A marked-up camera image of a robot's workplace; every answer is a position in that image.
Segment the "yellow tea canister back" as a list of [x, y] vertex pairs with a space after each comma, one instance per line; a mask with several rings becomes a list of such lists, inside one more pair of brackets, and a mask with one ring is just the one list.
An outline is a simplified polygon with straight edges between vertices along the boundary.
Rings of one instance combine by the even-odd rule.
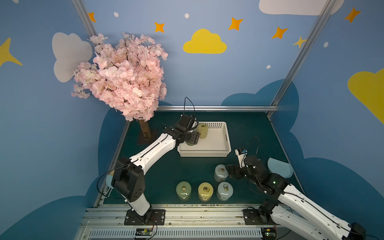
[[199, 123], [197, 132], [200, 134], [200, 139], [205, 139], [208, 135], [209, 127], [206, 123]]

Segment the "yellow tea canister front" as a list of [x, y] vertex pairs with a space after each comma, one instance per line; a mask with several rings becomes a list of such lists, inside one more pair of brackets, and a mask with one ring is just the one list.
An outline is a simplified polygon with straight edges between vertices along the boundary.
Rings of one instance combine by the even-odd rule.
[[199, 199], [202, 202], [208, 202], [214, 193], [214, 188], [210, 183], [204, 182], [201, 183], [198, 187], [198, 195]]

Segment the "aluminium base rail track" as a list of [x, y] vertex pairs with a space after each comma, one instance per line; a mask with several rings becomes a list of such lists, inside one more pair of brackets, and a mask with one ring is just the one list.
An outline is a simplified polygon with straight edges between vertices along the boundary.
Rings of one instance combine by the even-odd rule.
[[[103, 204], [89, 208], [80, 223], [77, 240], [260, 240], [262, 228], [275, 228], [279, 240], [301, 237], [281, 225], [246, 225], [243, 209], [258, 205], [244, 204], [180, 204], [154, 205], [166, 210], [163, 226], [125, 226], [130, 207]], [[135, 238], [135, 229], [153, 229], [151, 238]]]

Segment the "blue tea canister back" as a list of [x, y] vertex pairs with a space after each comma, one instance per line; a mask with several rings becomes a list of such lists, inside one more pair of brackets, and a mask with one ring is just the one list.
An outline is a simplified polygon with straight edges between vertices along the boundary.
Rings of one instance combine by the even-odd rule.
[[228, 176], [229, 176], [229, 173], [225, 165], [219, 164], [215, 167], [214, 179], [216, 182], [218, 183], [225, 182]]

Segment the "dark square tree base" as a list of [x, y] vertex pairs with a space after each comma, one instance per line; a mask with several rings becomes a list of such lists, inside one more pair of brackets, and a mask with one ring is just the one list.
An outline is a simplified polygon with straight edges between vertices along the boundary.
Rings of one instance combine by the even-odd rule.
[[158, 137], [159, 137], [159, 131], [158, 130], [151, 130], [151, 138], [147, 139], [145, 138], [142, 130], [139, 130], [139, 136], [137, 140], [138, 145], [150, 145], [153, 143]]

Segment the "yellow tea canister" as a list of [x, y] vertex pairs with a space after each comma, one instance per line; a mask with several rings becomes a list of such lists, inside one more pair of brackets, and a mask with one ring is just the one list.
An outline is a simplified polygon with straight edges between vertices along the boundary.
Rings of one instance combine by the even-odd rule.
[[205, 139], [208, 135], [209, 127], [206, 123], [199, 123], [197, 132], [200, 134], [200, 139]]
[[199, 199], [202, 202], [208, 202], [214, 193], [214, 188], [210, 183], [204, 182], [201, 183], [198, 187], [198, 195]]

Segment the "blue tea canister front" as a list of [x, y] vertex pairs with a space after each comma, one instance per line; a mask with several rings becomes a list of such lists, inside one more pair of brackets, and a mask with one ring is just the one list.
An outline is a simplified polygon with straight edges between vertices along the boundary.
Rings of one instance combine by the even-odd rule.
[[228, 201], [234, 193], [233, 186], [228, 182], [221, 182], [218, 185], [217, 189], [217, 197], [220, 201], [226, 202]]

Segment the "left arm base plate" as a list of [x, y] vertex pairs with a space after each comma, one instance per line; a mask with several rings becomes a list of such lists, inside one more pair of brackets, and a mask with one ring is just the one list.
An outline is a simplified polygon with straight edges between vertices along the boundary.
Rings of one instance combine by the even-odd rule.
[[149, 209], [143, 216], [140, 216], [134, 210], [128, 210], [124, 225], [125, 226], [163, 226], [166, 219], [166, 210], [164, 209]]

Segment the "blue tea canister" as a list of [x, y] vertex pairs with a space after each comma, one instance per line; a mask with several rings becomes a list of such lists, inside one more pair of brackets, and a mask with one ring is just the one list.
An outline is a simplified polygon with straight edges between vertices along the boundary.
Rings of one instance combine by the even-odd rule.
[[221, 182], [218, 185], [217, 189], [217, 197], [220, 201], [226, 202], [228, 201], [234, 193], [233, 186], [228, 182]]
[[225, 182], [228, 176], [229, 176], [229, 173], [225, 165], [219, 164], [215, 167], [214, 179], [216, 182], [218, 183]]

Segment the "green tea canister front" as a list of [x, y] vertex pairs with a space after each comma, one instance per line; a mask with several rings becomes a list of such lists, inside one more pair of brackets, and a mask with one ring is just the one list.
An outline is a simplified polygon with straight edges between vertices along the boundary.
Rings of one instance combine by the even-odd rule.
[[176, 187], [176, 193], [181, 201], [187, 201], [191, 197], [192, 187], [186, 181], [179, 182]]

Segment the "left green circuit board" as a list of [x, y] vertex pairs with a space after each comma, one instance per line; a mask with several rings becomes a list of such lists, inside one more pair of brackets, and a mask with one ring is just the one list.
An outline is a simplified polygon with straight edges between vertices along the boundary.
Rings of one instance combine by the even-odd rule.
[[147, 229], [147, 228], [135, 229], [135, 238], [151, 238], [153, 234], [154, 234], [153, 229]]

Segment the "green circuit board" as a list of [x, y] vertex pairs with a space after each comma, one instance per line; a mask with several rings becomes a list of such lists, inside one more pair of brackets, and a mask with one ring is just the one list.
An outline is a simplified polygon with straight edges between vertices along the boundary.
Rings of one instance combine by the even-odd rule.
[[135, 229], [135, 238], [151, 238], [153, 234], [154, 234], [153, 229], [147, 229], [147, 228]]
[[261, 229], [262, 240], [276, 240], [277, 230], [274, 228], [262, 228]]

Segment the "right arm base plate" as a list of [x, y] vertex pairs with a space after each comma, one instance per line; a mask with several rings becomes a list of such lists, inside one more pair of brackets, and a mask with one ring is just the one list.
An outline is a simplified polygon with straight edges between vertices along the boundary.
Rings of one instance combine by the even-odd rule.
[[271, 216], [259, 209], [243, 209], [245, 224], [248, 225], [275, 225]]

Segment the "aluminium frame rail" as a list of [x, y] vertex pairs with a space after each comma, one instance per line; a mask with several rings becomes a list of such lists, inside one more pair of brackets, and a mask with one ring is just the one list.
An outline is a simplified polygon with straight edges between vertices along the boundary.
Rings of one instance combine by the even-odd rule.
[[159, 106], [158, 112], [277, 112], [277, 106]]

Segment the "pink cherry blossom tree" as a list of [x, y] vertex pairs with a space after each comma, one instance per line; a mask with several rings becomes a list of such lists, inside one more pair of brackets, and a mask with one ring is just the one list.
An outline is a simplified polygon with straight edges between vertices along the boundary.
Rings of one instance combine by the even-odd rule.
[[94, 96], [129, 122], [147, 122], [167, 94], [161, 61], [168, 53], [149, 36], [123, 36], [116, 46], [106, 43], [102, 34], [90, 38], [95, 57], [77, 66], [72, 96]]

